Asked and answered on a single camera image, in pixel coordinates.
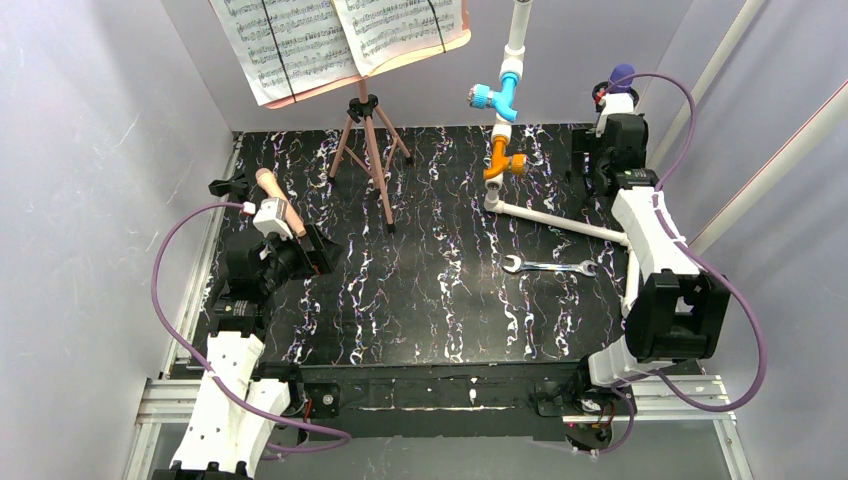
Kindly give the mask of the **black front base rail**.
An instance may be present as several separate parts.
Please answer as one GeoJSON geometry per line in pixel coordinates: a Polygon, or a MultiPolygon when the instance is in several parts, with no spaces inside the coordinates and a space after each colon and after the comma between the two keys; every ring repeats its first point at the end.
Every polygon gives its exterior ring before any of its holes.
{"type": "Polygon", "coordinates": [[[288,383],[287,414],[354,438],[529,437],[608,446],[637,408],[632,390],[591,387],[576,361],[297,366],[262,362],[253,379],[288,383]]]}

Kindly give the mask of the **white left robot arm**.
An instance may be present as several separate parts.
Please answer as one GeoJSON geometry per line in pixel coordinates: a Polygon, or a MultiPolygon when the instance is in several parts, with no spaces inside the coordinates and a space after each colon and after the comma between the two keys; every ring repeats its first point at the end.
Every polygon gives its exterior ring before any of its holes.
{"type": "Polygon", "coordinates": [[[291,404],[288,375],[255,375],[273,295],[287,282],[334,271],[342,248],[316,226],[285,240],[255,228],[225,243],[213,291],[207,365],[183,439],[156,479],[251,479],[280,416],[291,404]]]}

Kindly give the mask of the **black round-base mic stand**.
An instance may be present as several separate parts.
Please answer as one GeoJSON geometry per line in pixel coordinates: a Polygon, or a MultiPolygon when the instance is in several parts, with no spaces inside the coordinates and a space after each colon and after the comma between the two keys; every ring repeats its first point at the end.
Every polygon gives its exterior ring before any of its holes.
{"type": "Polygon", "coordinates": [[[234,175],[229,179],[213,180],[208,184],[208,191],[214,197],[228,197],[233,202],[245,202],[250,194],[250,184],[244,174],[234,175]]]}

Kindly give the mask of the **purple microphone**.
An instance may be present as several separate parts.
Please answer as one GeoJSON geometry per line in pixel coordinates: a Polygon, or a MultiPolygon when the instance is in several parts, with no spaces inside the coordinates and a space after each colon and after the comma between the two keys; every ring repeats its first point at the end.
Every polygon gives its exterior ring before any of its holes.
{"type": "Polygon", "coordinates": [[[609,75],[608,91],[610,93],[629,93],[632,89],[632,79],[635,68],[631,64],[622,63],[614,67],[609,75]]]}

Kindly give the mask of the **orange pipe valve fitting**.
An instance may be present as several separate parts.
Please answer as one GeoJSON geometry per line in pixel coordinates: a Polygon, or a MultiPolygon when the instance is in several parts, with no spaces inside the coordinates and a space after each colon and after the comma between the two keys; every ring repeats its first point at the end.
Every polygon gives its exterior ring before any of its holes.
{"type": "Polygon", "coordinates": [[[506,148],[509,139],[504,135],[495,135],[492,140],[492,155],[490,165],[483,171],[483,178],[491,180],[510,172],[514,175],[524,175],[527,171],[527,155],[524,153],[508,154],[506,148]]]}

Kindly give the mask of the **white PVC pipe frame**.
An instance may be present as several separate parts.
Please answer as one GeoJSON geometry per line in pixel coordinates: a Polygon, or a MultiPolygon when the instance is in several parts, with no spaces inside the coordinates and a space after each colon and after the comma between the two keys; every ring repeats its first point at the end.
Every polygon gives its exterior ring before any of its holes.
{"type": "Polygon", "coordinates": [[[496,115],[491,133],[492,153],[490,163],[483,171],[486,185],[484,207],[486,211],[491,213],[511,215],[561,230],[611,241],[625,247],[628,259],[621,312],[623,315],[627,315],[637,298],[640,273],[639,261],[625,233],[508,204],[500,198],[504,174],[509,172],[513,175],[523,175],[527,172],[528,166],[528,156],[524,153],[510,154],[508,146],[512,137],[513,123],[517,118],[514,101],[517,87],[523,76],[525,37],[528,31],[532,4],[531,0],[513,3],[509,37],[504,46],[499,71],[500,88],[496,90],[492,87],[476,84],[468,94],[468,103],[471,107],[492,109],[496,115]]]}

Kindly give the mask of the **silver open-end wrench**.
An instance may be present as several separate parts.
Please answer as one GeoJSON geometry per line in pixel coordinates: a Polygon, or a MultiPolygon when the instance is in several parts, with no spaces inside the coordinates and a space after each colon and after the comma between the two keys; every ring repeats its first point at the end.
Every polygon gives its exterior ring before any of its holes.
{"type": "Polygon", "coordinates": [[[501,263],[501,268],[510,274],[524,271],[570,272],[586,277],[595,277],[598,264],[592,260],[580,263],[550,263],[526,261],[516,255],[507,255],[501,263]]]}

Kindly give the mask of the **black tripod mic stand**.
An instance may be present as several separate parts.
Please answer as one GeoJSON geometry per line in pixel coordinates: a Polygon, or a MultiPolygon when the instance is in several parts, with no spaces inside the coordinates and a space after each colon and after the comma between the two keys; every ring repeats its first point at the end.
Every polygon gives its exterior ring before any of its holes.
{"type": "Polygon", "coordinates": [[[603,82],[599,82],[598,84],[596,84],[593,87],[592,100],[593,100],[594,105],[596,107],[600,106],[600,103],[601,103],[603,97],[605,96],[605,92],[606,92],[608,86],[609,86],[609,82],[603,81],[603,82]]]}

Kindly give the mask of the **sheet music book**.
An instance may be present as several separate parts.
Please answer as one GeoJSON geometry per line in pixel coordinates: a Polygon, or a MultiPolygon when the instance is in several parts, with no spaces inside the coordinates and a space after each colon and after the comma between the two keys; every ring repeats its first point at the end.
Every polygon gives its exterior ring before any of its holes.
{"type": "Polygon", "coordinates": [[[260,106],[279,108],[467,43],[463,1],[210,4],[260,106]]]}

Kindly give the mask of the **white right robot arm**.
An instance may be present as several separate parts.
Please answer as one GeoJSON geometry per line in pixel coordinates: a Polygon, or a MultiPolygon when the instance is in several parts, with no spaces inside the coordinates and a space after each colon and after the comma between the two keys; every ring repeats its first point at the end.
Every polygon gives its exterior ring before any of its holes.
{"type": "Polygon", "coordinates": [[[671,220],[657,174],[646,168],[648,124],[613,113],[586,134],[582,176],[589,194],[612,198],[611,213],[638,265],[623,308],[623,335],[583,359],[594,387],[714,355],[729,290],[684,253],[687,243],[671,220]]]}

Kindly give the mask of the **white wall pipe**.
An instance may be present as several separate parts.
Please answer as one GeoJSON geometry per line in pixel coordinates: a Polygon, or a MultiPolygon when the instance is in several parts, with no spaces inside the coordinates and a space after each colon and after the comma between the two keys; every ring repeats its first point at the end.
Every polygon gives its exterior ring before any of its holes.
{"type": "MultiPolygon", "coordinates": [[[[765,5],[764,1],[692,2],[657,70],[687,86],[699,103],[765,5]]],[[[649,82],[640,109],[651,124],[648,165],[657,168],[672,156],[691,113],[677,88],[662,80],[649,82]]]]}

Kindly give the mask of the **pink tripod music stand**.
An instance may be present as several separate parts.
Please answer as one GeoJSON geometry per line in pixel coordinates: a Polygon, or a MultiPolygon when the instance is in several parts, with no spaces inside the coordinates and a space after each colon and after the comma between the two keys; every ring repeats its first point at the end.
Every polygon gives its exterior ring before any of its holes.
{"type": "Polygon", "coordinates": [[[371,183],[376,190],[377,198],[382,203],[386,230],[389,234],[394,234],[396,232],[396,223],[393,206],[388,193],[387,174],[390,172],[397,151],[400,151],[407,165],[413,163],[412,152],[383,110],[379,98],[369,91],[366,80],[360,79],[355,85],[357,87],[357,95],[348,103],[346,123],[338,141],[327,180],[331,184],[336,183],[339,167],[345,157],[348,157],[354,164],[368,173],[371,183]],[[386,157],[383,157],[379,150],[374,117],[377,117],[382,122],[382,125],[391,137],[389,152],[386,157]],[[357,155],[347,145],[348,138],[355,124],[360,124],[363,127],[365,137],[363,158],[357,155]]]}

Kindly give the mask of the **pink microphone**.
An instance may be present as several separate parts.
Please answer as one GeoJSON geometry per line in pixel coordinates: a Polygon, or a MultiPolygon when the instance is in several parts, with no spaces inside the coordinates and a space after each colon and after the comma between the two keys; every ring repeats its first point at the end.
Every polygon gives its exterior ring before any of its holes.
{"type": "Polygon", "coordinates": [[[280,188],[275,174],[267,168],[261,168],[255,178],[257,185],[267,194],[254,216],[255,228],[265,237],[272,233],[284,240],[304,237],[305,224],[280,188]]]}

